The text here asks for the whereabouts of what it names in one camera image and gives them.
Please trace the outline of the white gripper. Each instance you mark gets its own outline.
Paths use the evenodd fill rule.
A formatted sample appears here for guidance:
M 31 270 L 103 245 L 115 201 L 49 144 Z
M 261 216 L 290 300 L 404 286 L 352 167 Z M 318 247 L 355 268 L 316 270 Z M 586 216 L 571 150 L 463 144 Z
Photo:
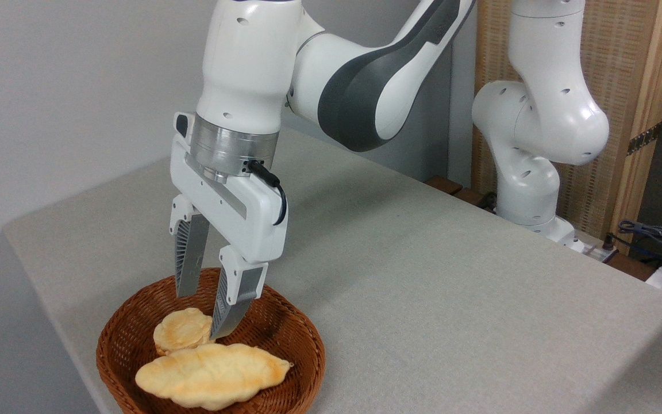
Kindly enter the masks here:
M 210 331 L 210 340 L 218 340 L 234 332 L 261 297 L 268 262 L 283 254 L 282 196 L 249 169 L 251 162 L 271 167 L 278 134 L 239 133 L 181 112 L 174 128 L 170 174 L 181 193 L 170 218 L 176 295 L 197 291 L 210 224 L 231 244 L 219 252 Z

